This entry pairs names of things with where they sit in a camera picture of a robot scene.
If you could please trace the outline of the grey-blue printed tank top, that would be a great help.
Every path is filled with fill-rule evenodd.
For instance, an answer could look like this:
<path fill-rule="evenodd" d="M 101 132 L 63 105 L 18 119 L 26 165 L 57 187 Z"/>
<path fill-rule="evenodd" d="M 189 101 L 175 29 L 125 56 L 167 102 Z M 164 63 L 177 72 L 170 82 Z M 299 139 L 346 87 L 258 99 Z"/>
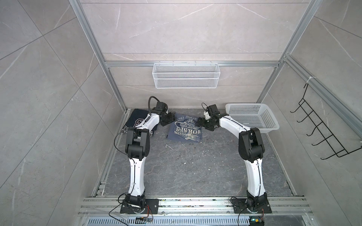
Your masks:
<path fill-rule="evenodd" d="M 173 141 L 199 143 L 202 140 L 202 128 L 197 126 L 198 117 L 175 114 L 176 120 L 170 124 L 167 138 Z"/>

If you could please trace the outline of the navy tank top red trim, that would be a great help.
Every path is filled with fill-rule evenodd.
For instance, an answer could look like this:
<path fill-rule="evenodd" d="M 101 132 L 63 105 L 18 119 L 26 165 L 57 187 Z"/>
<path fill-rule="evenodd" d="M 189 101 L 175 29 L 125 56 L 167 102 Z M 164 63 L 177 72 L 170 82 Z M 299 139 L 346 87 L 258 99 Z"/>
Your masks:
<path fill-rule="evenodd" d="M 128 129 L 131 127 L 138 127 L 140 123 L 144 119 L 147 118 L 149 112 L 143 109 L 134 109 L 131 113 L 129 119 L 125 123 L 125 125 L 122 127 L 121 132 L 126 134 L 128 132 Z"/>

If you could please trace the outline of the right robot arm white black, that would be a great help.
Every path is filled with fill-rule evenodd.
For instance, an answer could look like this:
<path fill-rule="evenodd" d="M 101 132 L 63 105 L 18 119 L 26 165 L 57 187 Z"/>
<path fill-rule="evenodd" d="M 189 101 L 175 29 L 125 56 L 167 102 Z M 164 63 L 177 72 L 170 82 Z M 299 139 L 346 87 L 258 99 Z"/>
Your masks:
<path fill-rule="evenodd" d="M 260 130 L 244 126 L 227 115 L 198 118 L 197 125 L 209 131 L 222 127 L 239 139 L 239 155 L 244 160 L 248 176 L 246 208 L 250 212 L 260 211 L 268 201 L 262 175 L 265 147 Z"/>

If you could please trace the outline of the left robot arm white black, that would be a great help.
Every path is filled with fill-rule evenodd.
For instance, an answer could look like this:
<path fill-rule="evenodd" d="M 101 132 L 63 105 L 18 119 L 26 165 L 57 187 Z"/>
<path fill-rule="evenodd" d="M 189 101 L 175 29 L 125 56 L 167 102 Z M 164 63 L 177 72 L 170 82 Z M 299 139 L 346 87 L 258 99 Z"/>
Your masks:
<path fill-rule="evenodd" d="M 150 153 L 150 133 L 155 126 L 166 126 L 176 120 L 175 113 L 150 113 L 136 127 L 129 128 L 126 137 L 125 152 L 130 162 L 130 187 L 125 203 L 135 211 L 146 207 L 144 168 Z"/>

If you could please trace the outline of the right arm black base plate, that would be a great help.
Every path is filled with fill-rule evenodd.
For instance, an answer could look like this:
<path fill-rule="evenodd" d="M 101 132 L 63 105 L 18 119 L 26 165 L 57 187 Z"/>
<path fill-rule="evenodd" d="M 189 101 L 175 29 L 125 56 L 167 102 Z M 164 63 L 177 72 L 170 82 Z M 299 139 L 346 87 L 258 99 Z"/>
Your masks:
<path fill-rule="evenodd" d="M 239 199 L 232 197 L 230 199 L 230 202 L 232 204 L 232 207 L 234 209 L 234 213 L 241 213 L 241 214 L 266 214 L 266 213 L 272 213 L 271 206 L 269 202 L 263 203 L 261 205 L 258 205 L 256 207 L 247 207 L 247 199 Z"/>

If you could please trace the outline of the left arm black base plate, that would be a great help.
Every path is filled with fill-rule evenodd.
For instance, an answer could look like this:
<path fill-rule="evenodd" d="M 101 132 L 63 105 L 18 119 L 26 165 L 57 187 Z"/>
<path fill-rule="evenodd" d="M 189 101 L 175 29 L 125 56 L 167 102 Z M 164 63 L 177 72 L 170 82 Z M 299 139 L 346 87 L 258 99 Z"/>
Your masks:
<path fill-rule="evenodd" d="M 146 199 L 145 208 L 140 209 L 129 205 L 126 201 L 121 204 L 121 214 L 157 214 L 159 207 L 159 199 Z"/>

